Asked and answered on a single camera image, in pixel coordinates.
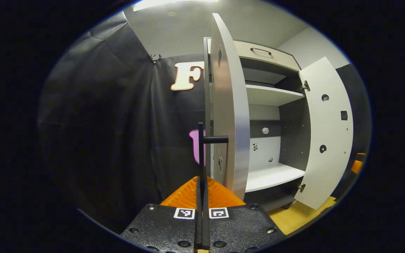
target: black handle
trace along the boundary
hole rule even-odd
[[[250,48],[251,51],[253,51],[254,49],[262,50],[262,51],[268,52],[268,54],[271,56],[271,52],[270,52],[270,51],[263,50],[263,49],[260,49],[260,48],[255,48],[255,47]]]

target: white cabinet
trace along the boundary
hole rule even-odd
[[[302,178],[301,189],[296,185],[296,193],[292,193],[294,199],[319,208],[339,183],[351,153],[352,112],[340,77],[326,58],[301,70],[287,53],[234,41],[221,17],[216,13],[213,16],[212,37],[204,38],[205,58],[210,65],[206,69],[212,80],[210,83],[205,80],[206,130],[212,136],[227,135],[229,142],[214,144],[213,156],[209,158],[213,159],[213,165],[207,171],[241,199],[245,193]],[[245,66],[292,76],[294,84],[306,88],[296,92],[270,84],[247,84]],[[303,168],[289,166],[287,158],[298,157],[295,158],[294,152],[280,150],[279,108],[285,105],[288,113],[295,101],[304,102],[310,114],[310,124],[305,126],[310,134],[297,136],[307,143],[304,145],[308,152],[301,152],[301,157],[307,160]],[[291,113],[301,112],[295,108]],[[213,120],[213,128],[207,127],[209,119]],[[286,122],[289,128],[296,128],[297,124]],[[266,125],[272,128],[270,134],[265,134]]]

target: orange object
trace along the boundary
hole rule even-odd
[[[160,205],[176,208],[196,209],[196,182],[198,177],[194,177],[179,189],[167,197]],[[230,190],[222,186],[217,181],[207,177],[209,208],[227,208],[245,205],[245,203],[235,196]]]
[[[360,169],[362,168],[362,165],[364,164],[364,162],[360,162],[360,161],[354,161],[354,164],[352,165],[351,170],[354,171],[355,174],[359,174]]]

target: shelf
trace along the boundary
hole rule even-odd
[[[277,166],[249,171],[246,191],[251,192],[278,186],[304,176],[304,171],[278,163]]]
[[[301,93],[257,85],[246,85],[249,104],[281,106],[305,96]]]

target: open cabinet door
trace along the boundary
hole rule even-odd
[[[346,169],[352,147],[352,112],[342,80],[326,57],[299,71],[310,112],[310,152],[295,199],[318,209]]]
[[[250,139],[245,78],[225,23],[218,13],[212,15],[213,134],[229,137],[227,144],[214,144],[213,178],[243,200],[248,179]]]

